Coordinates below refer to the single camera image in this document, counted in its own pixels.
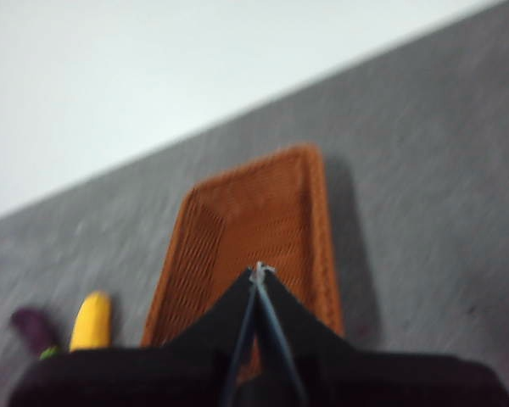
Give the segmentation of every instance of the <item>floor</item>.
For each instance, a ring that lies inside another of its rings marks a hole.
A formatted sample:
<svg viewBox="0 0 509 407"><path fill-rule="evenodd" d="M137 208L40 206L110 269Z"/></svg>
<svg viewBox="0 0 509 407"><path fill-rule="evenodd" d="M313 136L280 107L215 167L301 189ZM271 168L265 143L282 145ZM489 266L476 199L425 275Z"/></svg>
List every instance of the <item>floor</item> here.
<svg viewBox="0 0 509 407"><path fill-rule="evenodd" d="M325 155L349 340L456 354L509 388L509 3L0 220L0 406L31 358L7 326L83 297L136 346L182 196L294 142Z"/></svg>

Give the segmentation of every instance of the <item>wicker basket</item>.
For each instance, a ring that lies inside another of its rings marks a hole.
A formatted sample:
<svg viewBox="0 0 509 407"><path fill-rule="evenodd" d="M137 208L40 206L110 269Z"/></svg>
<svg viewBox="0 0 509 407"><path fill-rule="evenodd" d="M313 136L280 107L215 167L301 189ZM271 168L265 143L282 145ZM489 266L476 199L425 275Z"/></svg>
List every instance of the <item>wicker basket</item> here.
<svg viewBox="0 0 509 407"><path fill-rule="evenodd" d="M169 342L257 260L343 335L324 164L298 145L199 183L177 216L142 346Z"/></svg>

